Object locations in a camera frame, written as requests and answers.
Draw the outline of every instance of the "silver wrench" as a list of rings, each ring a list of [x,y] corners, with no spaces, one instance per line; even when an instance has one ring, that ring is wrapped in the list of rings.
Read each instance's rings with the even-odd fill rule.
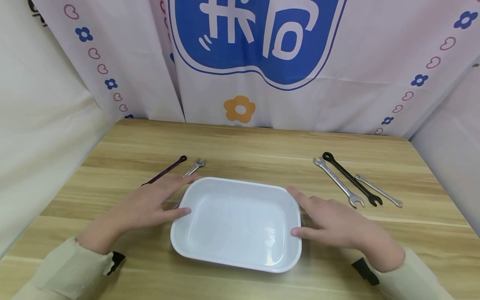
[[[190,170],[188,170],[187,173],[185,173],[183,176],[185,177],[185,176],[192,175],[198,168],[205,166],[206,163],[207,163],[206,159],[202,160],[201,158],[197,158],[197,160],[195,160],[195,164],[193,165],[193,167],[191,167]],[[180,206],[180,203],[177,203],[174,206],[172,206],[170,210],[177,209],[179,206]]]
[[[314,158],[313,163],[322,168],[322,170],[325,171],[328,176],[330,176],[330,178],[338,185],[338,187],[345,193],[345,195],[347,195],[348,203],[350,203],[353,208],[357,209],[357,207],[355,206],[356,202],[360,203],[362,207],[365,207],[365,202],[363,201],[363,199],[360,196],[355,195],[345,184],[343,184],[342,181],[340,181],[340,179],[335,175],[335,173],[332,172],[332,170],[330,170],[330,168],[327,166],[323,158]]]
[[[384,191],[380,190],[376,185],[374,185],[373,183],[369,182],[368,180],[366,180],[361,174],[355,174],[355,178],[358,180],[358,181],[361,181],[363,183],[365,183],[366,185],[368,185],[369,187],[371,187],[372,189],[376,190],[377,192],[379,192],[380,194],[382,194],[385,198],[387,198],[388,200],[392,201],[393,204],[395,204],[396,207],[399,207],[399,208],[402,208],[403,207],[403,202],[401,202],[400,200],[398,199],[395,199],[394,197],[390,196],[389,194],[385,193]]]
[[[197,160],[195,160],[195,165],[193,165],[193,167],[190,170],[188,170],[187,173],[185,173],[185,175],[183,176],[185,177],[185,176],[192,175],[198,168],[205,166],[206,163],[207,163],[206,159],[202,161],[201,158],[197,158]]]

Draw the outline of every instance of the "combination wrench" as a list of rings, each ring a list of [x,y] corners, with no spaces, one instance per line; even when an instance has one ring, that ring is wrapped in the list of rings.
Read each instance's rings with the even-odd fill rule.
[[[350,203],[353,208],[357,209],[357,207],[355,206],[356,202],[360,203],[362,207],[365,207],[365,202],[363,201],[363,199],[360,196],[355,195],[345,184],[343,184],[342,181],[340,181],[340,179],[335,175],[335,173],[332,172],[332,170],[330,170],[330,168],[327,166],[325,160],[323,160],[322,158],[314,158],[313,163],[316,166],[319,166],[323,171],[325,171],[325,173],[330,176],[333,182],[335,182],[338,187],[345,193],[345,195],[347,195],[348,203]]]
[[[193,167],[191,167],[190,170],[188,170],[187,173],[185,173],[183,176],[185,177],[185,176],[192,175],[198,168],[205,166],[206,163],[207,163],[206,159],[202,160],[201,158],[197,158],[197,160],[195,160],[195,164],[193,165]],[[180,202],[172,206],[170,210],[177,209],[179,206],[180,206]]]
[[[333,157],[333,154],[331,154],[330,152],[325,152],[323,155],[322,155],[322,158],[328,162],[330,162],[332,165],[334,165],[340,172],[342,172],[343,175],[345,175],[345,177],[348,178],[348,180],[350,180],[353,184],[355,184],[355,186],[362,192],[365,194],[365,196],[367,196],[368,198],[368,201],[373,205],[373,206],[377,206],[377,203],[380,204],[380,205],[383,205],[383,201],[382,199],[377,196],[377,195],[374,195],[372,194],[369,190],[367,190],[360,182],[358,182],[358,180],[355,179],[355,177],[352,176],[352,174],[350,174],[347,170],[345,170],[345,168],[342,167],[341,164],[339,164],[336,160],[335,160],[335,157]]]
[[[378,188],[376,185],[374,185],[373,183],[371,183],[370,181],[366,180],[361,174],[355,174],[355,178],[358,180],[358,181],[361,181],[363,183],[365,183],[366,185],[368,185],[369,187],[371,187],[372,189],[376,190],[377,192],[379,192],[380,194],[382,194],[385,198],[387,198],[388,200],[392,201],[393,204],[395,204],[396,207],[399,207],[399,208],[402,208],[403,207],[403,202],[401,202],[400,200],[398,199],[395,199],[394,197],[390,196],[389,194],[385,193],[383,190],[381,190],[380,188]]]
[[[146,184],[150,184],[150,183],[154,183],[155,181],[157,181],[160,177],[162,177],[163,175],[167,174],[168,172],[172,171],[173,168],[175,168],[176,166],[178,166],[180,163],[184,162],[185,160],[187,160],[187,157],[185,155],[182,155],[180,156],[180,158],[174,162],[170,167],[166,168],[165,170],[163,170],[160,174],[158,174],[157,176],[153,177],[152,179],[150,179],[148,182],[142,184],[142,186],[146,185]]]

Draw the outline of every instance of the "wood grain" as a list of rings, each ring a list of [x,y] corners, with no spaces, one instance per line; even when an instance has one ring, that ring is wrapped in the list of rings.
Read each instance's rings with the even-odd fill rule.
[[[189,160],[171,173],[184,173],[202,157],[207,165],[197,172],[203,177],[292,184],[307,195],[347,203],[312,163],[324,151],[405,204],[400,209],[384,199],[375,208],[367,202],[360,213],[417,252],[456,299],[478,298],[480,241],[405,139],[123,120],[2,259],[0,300],[10,299],[51,250],[181,155]],[[184,191],[169,202],[180,201]],[[165,224],[122,237],[115,249],[127,255],[125,265],[89,299],[381,299],[336,249],[304,241],[299,263],[272,275],[183,258],[172,249],[169,231]]]

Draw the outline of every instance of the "rectangular tray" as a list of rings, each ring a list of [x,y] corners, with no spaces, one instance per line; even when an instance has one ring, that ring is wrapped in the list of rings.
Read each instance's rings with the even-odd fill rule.
[[[170,240],[182,256],[283,273],[301,254],[296,201],[283,188],[206,177],[185,192],[180,207],[192,213],[173,222]]]

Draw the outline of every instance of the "hand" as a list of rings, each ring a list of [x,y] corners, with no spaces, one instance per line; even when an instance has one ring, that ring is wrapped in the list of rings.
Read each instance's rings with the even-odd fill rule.
[[[350,207],[335,200],[307,198],[294,187],[287,187],[287,191],[320,227],[293,228],[292,236],[332,247],[360,250],[380,272],[393,271],[403,264],[403,248],[380,226]]]
[[[167,175],[125,196],[111,210],[93,221],[77,238],[78,243],[93,252],[107,254],[126,231],[160,225],[188,215],[189,208],[164,211],[162,204],[196,175]]]

